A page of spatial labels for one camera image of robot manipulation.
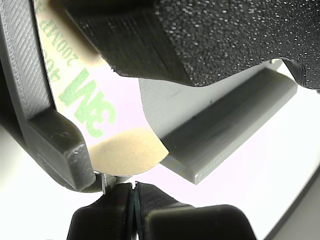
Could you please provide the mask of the black textured gripper finger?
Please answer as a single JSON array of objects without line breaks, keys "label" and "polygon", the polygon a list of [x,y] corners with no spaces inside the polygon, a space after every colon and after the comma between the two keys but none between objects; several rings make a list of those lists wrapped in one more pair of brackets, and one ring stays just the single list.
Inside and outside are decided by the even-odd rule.
[{"label": "black textured gripper finger", "polygon": [[62,6],[120,76],[208,86],[281,59],[320,87],[317,0],[65,0]]}]

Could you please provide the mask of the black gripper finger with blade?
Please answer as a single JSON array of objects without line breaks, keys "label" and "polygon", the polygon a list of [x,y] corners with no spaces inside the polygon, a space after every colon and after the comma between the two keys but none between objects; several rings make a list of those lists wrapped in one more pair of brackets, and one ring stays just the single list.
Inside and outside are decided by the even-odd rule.
[{"label": "black gripper finger with blade", "polygon": [[68,240],[125,239],[132,184],[107,174],[101,174],[100,181],[102,196],[74,212]]}]

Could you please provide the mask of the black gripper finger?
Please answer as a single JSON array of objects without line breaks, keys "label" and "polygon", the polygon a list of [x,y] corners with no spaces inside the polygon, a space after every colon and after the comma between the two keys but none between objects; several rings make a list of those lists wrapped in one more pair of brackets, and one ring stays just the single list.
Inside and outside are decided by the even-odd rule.
[{"label": "black gripper finger", "polygon": [[176,208],[194,208],[177,201],[155,185],[136,182],[134,190],[134,209],[137,219],[137,232],[140,240],[146,240],[146,217],[154,211]]}]

